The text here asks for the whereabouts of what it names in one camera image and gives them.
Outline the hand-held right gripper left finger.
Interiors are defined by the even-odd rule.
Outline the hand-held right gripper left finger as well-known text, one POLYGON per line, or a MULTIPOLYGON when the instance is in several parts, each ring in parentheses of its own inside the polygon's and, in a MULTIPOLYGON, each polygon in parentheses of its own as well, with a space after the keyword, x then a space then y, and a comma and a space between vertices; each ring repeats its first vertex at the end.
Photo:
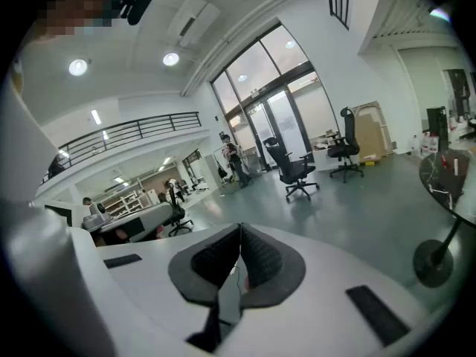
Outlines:
POLYGON ((239 258, 241 225, 232 224, 177 253, 169 262, 172 284, 188 302, 218 305, 218 293, 239 258))

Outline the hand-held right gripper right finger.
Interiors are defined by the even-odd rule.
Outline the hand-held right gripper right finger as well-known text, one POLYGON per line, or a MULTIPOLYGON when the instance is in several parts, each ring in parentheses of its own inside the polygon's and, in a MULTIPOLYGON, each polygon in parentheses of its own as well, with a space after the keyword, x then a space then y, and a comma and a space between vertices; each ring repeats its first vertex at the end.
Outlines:
POLYGON ((241 224, 240 256, 248 272, 248 291, 240 299, 241 307, 277 306, 306 275, 299 252, 246 223, 241 224))

